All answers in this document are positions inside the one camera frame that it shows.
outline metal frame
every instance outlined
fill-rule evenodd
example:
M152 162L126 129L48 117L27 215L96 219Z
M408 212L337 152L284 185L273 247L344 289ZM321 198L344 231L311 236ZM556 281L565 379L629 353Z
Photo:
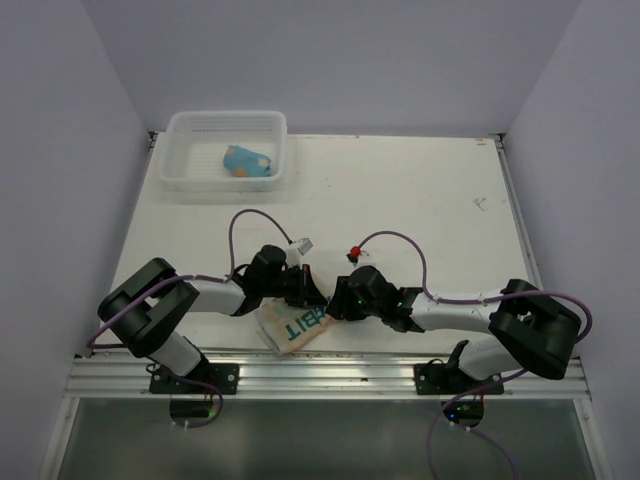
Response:
M520 204L514 191L500 139L493 138L500 158L527 274L542 286ZM151 145L149 155L153 153ZM418 396L413 365L446 357L433 355L332 354L305 352L276 357L264 351L204 350L211 362L240 365L237 399L335 399L335 400L433 400L447 396ZM128 352L104 351L73 363L65 395L40 471L40 480L57 478L82 398L169 398L148 393L149 375L145 359ZM598 479L612 478L602 441L593 421L589 391L582 364L573 360L562 381L549 381L533 374L509 382L505 394L492 400L574 400L585 444Z

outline white plastic bin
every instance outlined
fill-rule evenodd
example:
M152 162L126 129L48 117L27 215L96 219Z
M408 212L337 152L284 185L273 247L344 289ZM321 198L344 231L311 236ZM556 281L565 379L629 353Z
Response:
M159 177L170 190L271 191L284 174L287 123L280 112L180 112L169 122L167 136ZM268 156L271 176L233 176L222 164L229 145Z

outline scuff mark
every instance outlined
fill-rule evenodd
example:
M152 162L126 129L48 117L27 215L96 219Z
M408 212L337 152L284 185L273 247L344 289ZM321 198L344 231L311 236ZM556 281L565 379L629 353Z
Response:
M486 201L486 197L482 197L482 198L476 198L473 203L476 204L476 207L478 207L481 211L485 211L484 208L482 208L482 204Z

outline blue cloth with orange spots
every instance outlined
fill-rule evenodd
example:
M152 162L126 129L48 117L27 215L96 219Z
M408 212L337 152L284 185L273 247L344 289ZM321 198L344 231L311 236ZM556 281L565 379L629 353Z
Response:
M238 145L229 145L222 161L236 177L270 177L271 159Z

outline white table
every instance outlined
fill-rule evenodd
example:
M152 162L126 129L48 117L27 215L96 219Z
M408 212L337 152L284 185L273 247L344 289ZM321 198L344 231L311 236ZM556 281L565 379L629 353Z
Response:
M159 184L161 134L144 179L113 286L149 259L167 259L181 273L224 275L227 227L241 208L275 216L292 238L310 237L305 261L350 266L344 257L367 234L403 232L424 249L436 292L480 292L527 279L516 223L493 140L290 135L284 189L270 193L180 194ZM264 218L236 224L237 264L266 243L284 245ZM388 280L418 286L420 263L398 238L367 246ZM253 315L190 313L178 331L200 347L266 349ZM470 334L442 330L399 334L379 320L341 322L306 346L309 351L449 353ZM116 338L108 332L99 342Z

